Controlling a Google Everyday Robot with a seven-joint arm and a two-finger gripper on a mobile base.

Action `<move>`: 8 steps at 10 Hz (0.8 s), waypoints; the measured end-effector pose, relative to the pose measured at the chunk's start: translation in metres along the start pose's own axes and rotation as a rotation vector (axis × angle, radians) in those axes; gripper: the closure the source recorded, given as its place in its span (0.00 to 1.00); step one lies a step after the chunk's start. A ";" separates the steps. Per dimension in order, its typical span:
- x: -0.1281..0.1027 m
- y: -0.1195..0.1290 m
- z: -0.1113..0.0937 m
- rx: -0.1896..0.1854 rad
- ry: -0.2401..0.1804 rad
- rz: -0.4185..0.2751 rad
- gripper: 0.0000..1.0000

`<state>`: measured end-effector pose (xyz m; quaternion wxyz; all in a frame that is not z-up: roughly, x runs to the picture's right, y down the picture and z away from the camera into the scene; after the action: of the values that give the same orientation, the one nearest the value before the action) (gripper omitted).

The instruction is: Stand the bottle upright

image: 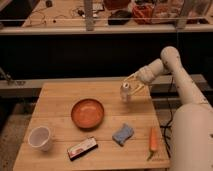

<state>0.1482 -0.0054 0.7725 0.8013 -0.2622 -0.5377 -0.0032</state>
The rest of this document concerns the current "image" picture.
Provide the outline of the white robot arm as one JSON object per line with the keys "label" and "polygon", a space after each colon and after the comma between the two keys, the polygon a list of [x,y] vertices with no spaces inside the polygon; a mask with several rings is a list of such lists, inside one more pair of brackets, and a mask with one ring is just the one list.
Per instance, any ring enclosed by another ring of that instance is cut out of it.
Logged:
{"label": "white robot arm", "polygon": [[172,74],[181,101],[173,118],[169,171],[213,171],[213,107],[184,69],[179,51],[163,48],[158,59],[124,81],[139,82],[133,95],[165,73]]}

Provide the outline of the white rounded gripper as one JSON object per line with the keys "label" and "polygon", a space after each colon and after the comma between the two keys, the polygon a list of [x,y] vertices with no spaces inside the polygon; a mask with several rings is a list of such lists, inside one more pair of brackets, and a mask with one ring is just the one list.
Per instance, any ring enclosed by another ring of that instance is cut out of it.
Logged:
{"label": "white rounded gripper", "polygon": [[131,95],[139,92],[141,89],[145,87],[145,85],[151,84],[155,80],[156,76],[153,74],[152,70],[149,66],[144,66],[140,68],[136,73],[133,73],[126,77],[123,82],[133,82],[137,79],[143,84],[139,84],[135,89],[131,91]]}

